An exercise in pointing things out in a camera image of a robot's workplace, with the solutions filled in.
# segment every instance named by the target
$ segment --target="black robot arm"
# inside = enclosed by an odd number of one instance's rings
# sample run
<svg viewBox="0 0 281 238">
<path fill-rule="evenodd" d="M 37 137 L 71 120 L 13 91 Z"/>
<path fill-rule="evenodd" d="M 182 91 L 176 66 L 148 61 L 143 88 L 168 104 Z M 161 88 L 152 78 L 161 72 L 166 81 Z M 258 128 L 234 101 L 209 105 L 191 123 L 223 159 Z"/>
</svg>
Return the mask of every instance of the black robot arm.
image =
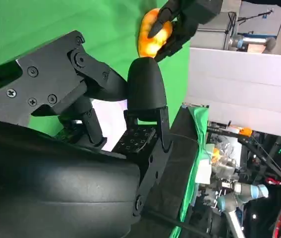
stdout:
<svg viewBox="0 0 281 238">
<path fill-rule="evenodd" d="M 168 0 L 160 8 L 148 37 L 154 37 L 167 21 L 173 21 L 173 31 L 155 60 L 163 60 L 178 52 L 196 33 L 199 24 L 206 24 L 221 11 L 223 0 Z"/>
<path fill-rule="evenodd" d="M 1 238 L 124 237 L 164 172 L 172 141 L 158 64 L 136 59 L 126 82 L 83 42 L 73 31 L 0 65 Z M 90 97 L 127 99 L 112 152 L 100 150 Z M 30 115 L 58 115 L 65 128 L 50 137 L 26 127 Z"/>
</svg>

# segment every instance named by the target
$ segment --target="green cloth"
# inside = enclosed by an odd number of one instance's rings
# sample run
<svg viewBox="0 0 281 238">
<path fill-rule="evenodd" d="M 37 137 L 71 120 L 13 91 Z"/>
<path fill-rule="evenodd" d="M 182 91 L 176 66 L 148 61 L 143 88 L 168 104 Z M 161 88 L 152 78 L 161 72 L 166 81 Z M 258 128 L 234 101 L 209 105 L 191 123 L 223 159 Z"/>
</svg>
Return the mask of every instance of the green cloth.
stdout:
<svg viewBox="0 0 281 238">
<path fill-rule="evenodd" d="M 198 185 L 195 183 L 195 176 L 198 171 L 199 162 L 203 156 L 203 150 L 206 142 L 206 129 L 208 125 L 209 109 L 203 107 L 189 108 L 189 111 L 194 119 L 195 128 L 198 136 L 199 148 L 195 154 L 194 163 L 190 172 L 186 191 L 180 209 L 180 221 L 184 222 L 187 209 L 192 201 L 192 198 L 198 191 Z M 180 227 L 175 227 L 170 235 L 170 238 L 178 238 L 181 232 Z"/>
<path fill-rule="evenodd" d="M 164 3 L 158 0 L 158 6 Z M 138 57 L 141 20 L 155 7 L 155 0 L 0 0 L 0 64 L 78 30 L 86 40 L 86 52 L 127 79 L 129 66 Z M 184 100 L 188 60 L 187 43 L 180 52 L 159 63 L 170 123 Z M 56 117 L 31 118 L 29 127 L 54 135 L 61 124 Z"/>
</svg>

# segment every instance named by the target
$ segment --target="orange object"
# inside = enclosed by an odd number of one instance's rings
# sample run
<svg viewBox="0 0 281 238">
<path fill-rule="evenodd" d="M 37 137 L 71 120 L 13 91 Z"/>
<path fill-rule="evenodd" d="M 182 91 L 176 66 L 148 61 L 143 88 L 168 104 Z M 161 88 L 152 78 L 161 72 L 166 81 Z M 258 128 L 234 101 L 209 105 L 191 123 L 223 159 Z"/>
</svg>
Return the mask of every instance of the orange object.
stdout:
<svg viewBox="0 0 281 238">
<path fill-rule="evenodd" d="M 218 148 L 214 148 L 213 150 L 213 156 L 212 156 L 212 163 L 216 163 L 218 160 L 220 160 L 221 155 L 220 155 L 220 151 Z"/>
<path fill-rule="evenodd" d="M 244 127 L 239 131 L 239 134 L 246 135 L 248 137 L 250 137 L 252 133 L 253 133 L 253 130 L 250 129 L 249 127 Z"/>
<path fill-rule="evenodd" d="M 172 23 L 167 21 L 157 35 L 148 38 L 149 31 L 157 19 L 158 13 L 159 8 L 152 9 L 142 19 L 138 38 L 138 54 L 140 57 L 155 57 L 172 33 Z"/>
</svg>

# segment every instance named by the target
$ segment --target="green backdrop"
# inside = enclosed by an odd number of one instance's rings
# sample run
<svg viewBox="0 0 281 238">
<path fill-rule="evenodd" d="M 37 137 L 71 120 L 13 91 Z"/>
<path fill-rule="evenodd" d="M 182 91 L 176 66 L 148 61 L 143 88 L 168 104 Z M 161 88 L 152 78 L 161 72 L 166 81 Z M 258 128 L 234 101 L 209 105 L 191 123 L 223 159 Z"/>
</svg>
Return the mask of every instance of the green backdrop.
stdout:
<svg viewBox="0 0 281 238">
<path fill-rule="evenodd" d="M 138 30 L 144 14 L 164 0 L 0 0 L 0 64 L 68 33 L 82 32 L 88 54 L 106 62 L 125 79 L 138 57 Z M 183 102 L 188 79 L 188 44 L 164 59 L 161 68 L 170 122 Z M 31 118 L 33 129 L 54 135 L 57 118 Z"/>
</svg>

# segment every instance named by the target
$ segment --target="bolt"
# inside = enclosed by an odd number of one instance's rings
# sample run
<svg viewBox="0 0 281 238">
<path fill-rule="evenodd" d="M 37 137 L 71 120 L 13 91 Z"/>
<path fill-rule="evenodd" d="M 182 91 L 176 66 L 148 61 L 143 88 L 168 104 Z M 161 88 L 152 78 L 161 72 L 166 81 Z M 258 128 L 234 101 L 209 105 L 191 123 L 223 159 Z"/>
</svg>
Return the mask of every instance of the bolt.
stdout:
<svg viewBox="0 0 281 238">
<path fill-rule="evenodd" d="M 109 76 L 109 73 L 103 72 L 103 80 L 107 80 L 108 76 Z"/>
<path fill-rule="evenodd" d="M 36 67 L 31 66 L 27 69 L 27 72 L 30 77 L 37 77 L 38 76 L 38 70 Z"/>
<path fill-rule="evenodd" d="M 80 54 L 80 53 L 77 53 L 75 56 L 74 56 L 74 62 L 77 66 L 83 68 L 85 67 L 86 63 L 85 63 L 85 57 L 84 55 Z"/>
<path fill-rule="evenodd" d="M 56 104 L 56 102 L 57 102 L 57 97 L 56 97 L 56 95 L 50 94 L 50 95 L 48 96 L 48 102 L 49 102 L 50 104 Z"/>
<path fill-rule="evenodd" d="M 34 107 L 37 104 L 37 99 L 35 98 L 29 98 L 28 99 L 28 104 L 32 107 Z"/>
<path fill-rule="evenodd" d="M 80 46 L 84 41 L 80 36 L 75 37 L 75 42 L 78 46 Z"/>
<path fill-rule="evenodd" d="M 143 197 L 139 195 L 136 199 L 136 211 L 139 211 L 144 206 Z"/>
<path fill-rule="evenodd" d="M 16 97 L 17 93 L 14 89 L 10 88 L 6 91 L 6 95 L 10 98 Z"/>
</svg>

